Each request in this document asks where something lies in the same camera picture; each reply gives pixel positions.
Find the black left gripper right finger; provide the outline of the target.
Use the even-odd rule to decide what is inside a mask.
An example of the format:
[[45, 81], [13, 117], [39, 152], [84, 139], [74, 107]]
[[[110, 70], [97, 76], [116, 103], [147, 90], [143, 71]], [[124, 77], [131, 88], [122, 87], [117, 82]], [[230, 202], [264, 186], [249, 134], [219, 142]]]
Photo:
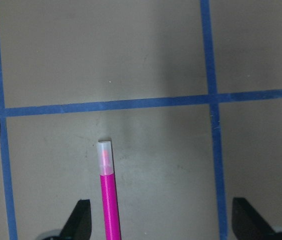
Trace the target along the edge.
[[232, 230], [238, 240], [274, 240], [276, 232], [243, 197], [232, 201]]

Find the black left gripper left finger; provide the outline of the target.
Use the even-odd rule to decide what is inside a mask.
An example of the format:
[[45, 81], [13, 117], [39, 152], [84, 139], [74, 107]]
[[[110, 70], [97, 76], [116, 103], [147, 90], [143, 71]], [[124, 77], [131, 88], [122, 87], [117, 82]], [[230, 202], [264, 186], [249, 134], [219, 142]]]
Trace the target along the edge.
[[92, 233], [90, 200], [79, 200], [59, 234], [61, 240], [89, 240]]

